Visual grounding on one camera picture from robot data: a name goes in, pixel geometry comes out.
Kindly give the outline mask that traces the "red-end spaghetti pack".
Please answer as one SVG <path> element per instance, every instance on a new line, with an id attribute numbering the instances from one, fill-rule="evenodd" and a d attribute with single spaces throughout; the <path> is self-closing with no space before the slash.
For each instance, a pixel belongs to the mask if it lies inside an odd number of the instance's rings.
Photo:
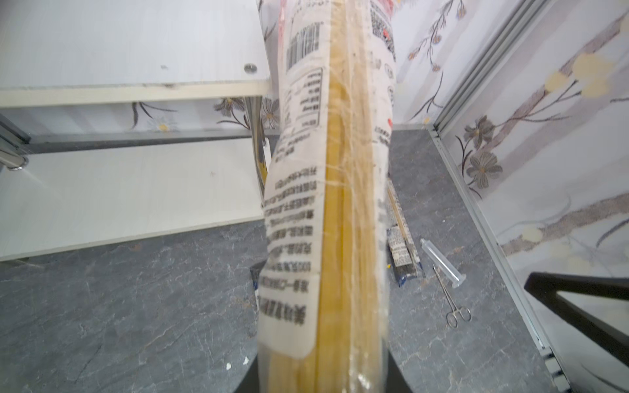
<path id="1" fill-rule="evenodd" d="M 263 345 L 388 348 L 385 208 L 396 81 L 392 1 L 284 1 L 281 133 L 265 184 Z"/>

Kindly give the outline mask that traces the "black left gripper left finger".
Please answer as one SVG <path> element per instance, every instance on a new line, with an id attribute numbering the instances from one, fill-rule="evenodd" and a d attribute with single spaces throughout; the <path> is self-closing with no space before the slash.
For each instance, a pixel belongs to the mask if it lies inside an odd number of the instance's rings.
<path id="1" fill-rule="evenodd" d="M 384 343 L 326 343 L 301 355 L 263 345 L 237 392 L 411 392 Z"/>

